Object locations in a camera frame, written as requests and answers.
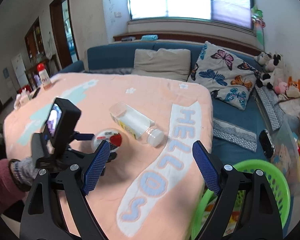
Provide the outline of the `maroon sleeve forearm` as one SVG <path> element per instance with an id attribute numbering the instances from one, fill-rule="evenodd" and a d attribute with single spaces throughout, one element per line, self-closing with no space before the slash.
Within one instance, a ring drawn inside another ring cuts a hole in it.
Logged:
<path id="1" fill-rule="evenodd" d="M 15 202 L 22 200 L 26 193 L 21 191 L 12 177 L 11 162 L 8 159 L 0 160 L 0 214 Z"/>

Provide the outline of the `gloved left hand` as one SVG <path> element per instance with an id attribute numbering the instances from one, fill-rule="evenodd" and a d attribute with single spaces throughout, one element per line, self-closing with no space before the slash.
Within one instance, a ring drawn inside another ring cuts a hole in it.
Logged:
<path id="1" fill-rule="evenodd" d="M 17 181 L 27 186 L 32 186 L 39 172 L 39 169 L 36 168 L 32 157 L 27 157 L 23 160 L 16 160 L 12 162 L 11 169 Z"/>

